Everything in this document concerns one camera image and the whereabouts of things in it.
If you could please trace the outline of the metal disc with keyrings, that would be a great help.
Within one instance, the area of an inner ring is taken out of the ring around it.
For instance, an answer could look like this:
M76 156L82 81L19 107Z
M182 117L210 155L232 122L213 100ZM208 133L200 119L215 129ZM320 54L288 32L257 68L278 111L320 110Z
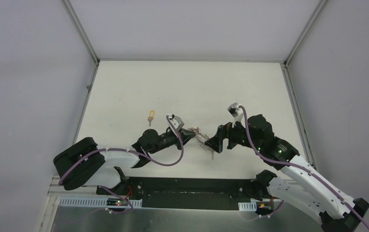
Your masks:
M194 139L197 140L198 144L202 147L202 149L208 152L211 155L211 159L214 160L215 151L205 144L205 142L209 139L209 136L201 132L201 129L199 127L190 127L188 128L188 130L195 133Z

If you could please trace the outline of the yellow tag key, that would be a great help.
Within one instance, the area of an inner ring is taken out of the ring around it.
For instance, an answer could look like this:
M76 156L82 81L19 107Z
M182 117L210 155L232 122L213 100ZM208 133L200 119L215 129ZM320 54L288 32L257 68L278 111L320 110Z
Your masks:
M155 116L155 110L151 110L149 115L148 115L148 125L151 127L151 123L154 119Z

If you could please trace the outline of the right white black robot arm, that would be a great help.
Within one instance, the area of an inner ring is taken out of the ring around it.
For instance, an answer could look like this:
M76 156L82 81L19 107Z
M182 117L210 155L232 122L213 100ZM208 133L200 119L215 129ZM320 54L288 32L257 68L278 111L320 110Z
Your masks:
M263 170L246 186L244 195L256 200L278 198L301 210L321 225L324 232L353 232L369 209L363 198L353 198L322 177L299 151L274 135L272 125L262 116L250 116L247 126L229 122L218 126L205 145L221 153L236 145L256 148L263 161L295 181L294 185L269 170Z

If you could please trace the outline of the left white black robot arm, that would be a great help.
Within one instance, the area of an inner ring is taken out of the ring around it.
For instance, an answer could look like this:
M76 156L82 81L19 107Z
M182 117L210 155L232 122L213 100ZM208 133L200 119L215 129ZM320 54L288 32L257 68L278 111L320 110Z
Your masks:
M126 191L127 183L116 167L135 169L155 163L152 154L173 145L182 150L195 136L195 132L187 129L179 129L178 134L170 128L162 134L148 129L128 148L99 146L92 137L86 137L55 156L53 163L60 176L59 184L65 190L90 184L104 186L119 196Z

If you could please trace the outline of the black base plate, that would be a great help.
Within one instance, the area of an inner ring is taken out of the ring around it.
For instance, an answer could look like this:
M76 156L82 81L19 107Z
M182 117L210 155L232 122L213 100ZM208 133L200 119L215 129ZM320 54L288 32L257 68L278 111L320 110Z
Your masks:
M141 200L145 208L238 210L256 202L258 214L275 210L264 185L249 179L128 177L111 191Z

